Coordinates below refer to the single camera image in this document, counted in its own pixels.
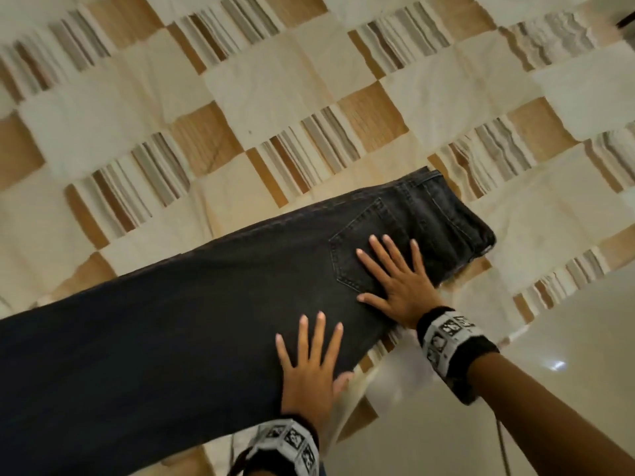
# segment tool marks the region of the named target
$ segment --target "wrinkled fabric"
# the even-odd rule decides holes
[[[421,169],[237,231],[0,321],[3,474],[125,475],[277,416],[274,335],[295,358],[299,316],[345,333],[351,370],[393,323],[356,301],[382,294],[355,255],[389,234],[422,249],[434,284],[495,243]]]

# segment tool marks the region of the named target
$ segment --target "jeans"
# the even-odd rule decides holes
[[[356,301],[382,294],[355,248],[416,238],[434,284],[495,243],[493,232],[421,169],[231,233],[67,299],[0,321],[4,475],[126,475],[273,419],[298,320],[344,323],[336,374],[393,323]]]

